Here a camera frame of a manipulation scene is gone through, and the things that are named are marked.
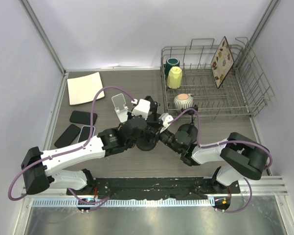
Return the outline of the black round-base phone stand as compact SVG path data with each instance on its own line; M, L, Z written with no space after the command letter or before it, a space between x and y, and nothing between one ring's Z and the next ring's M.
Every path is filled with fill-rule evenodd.
M159 104L154 101L149 95L145 97L145 100L150 102L149 112L151 112L151 114L147 117L147 124L152 127L159 127L162 123L162 121L160 120L161 114L158 113Z

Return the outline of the lilac-case phone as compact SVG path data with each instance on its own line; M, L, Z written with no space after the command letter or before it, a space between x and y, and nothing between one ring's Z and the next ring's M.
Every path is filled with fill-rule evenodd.
M92 136L94 136L95 135L95 127L90 127L90 126L84 125L81 128L81 132L79 134L77 142L80 143L80 142L86 141L89 138L90 130L92 130Z

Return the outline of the black phone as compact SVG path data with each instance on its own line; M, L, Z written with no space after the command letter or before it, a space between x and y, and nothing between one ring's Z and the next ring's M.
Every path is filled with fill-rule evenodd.
M55 141L54 146L57 148L62 148L71 145L75 138L80 134L80 131L80 127L71 124Z
M75 110L71 113L69 121L77 124L90 125L90 113Z

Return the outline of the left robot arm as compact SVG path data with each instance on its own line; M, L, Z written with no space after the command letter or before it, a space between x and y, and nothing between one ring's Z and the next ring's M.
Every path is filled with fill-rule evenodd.
M89 141L45 152L38 147L29 149L21 164L26 193L38 194L51 185L64 183L67 188L90 195L94 191L94 182L90 180L88 171L66 171L62 176L59 172L78 163L101 159L133 148L146 128L145 118L132 116L118 127L106 129Z

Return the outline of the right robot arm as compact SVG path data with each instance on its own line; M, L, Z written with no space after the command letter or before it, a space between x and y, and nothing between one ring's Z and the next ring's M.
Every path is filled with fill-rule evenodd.
M200 145L198 139L198 129L189 124L182 125L175 134L164 130L159 135L159 140L180 154L188 166L220 161L227 163L213 174L211 187L216 193L223 193L233 182L243 178L260 180L263 171L272 164L272 155L266 147L237 132L211 144Z

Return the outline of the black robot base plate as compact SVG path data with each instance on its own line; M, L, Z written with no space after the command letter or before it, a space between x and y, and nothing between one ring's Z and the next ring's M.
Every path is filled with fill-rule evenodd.
M215 190L210 178L96 178L85 190L74 191L78 196L97 195L99 199L116 200L177 200L206 199L212 194L239 194L238 181L228 188Z

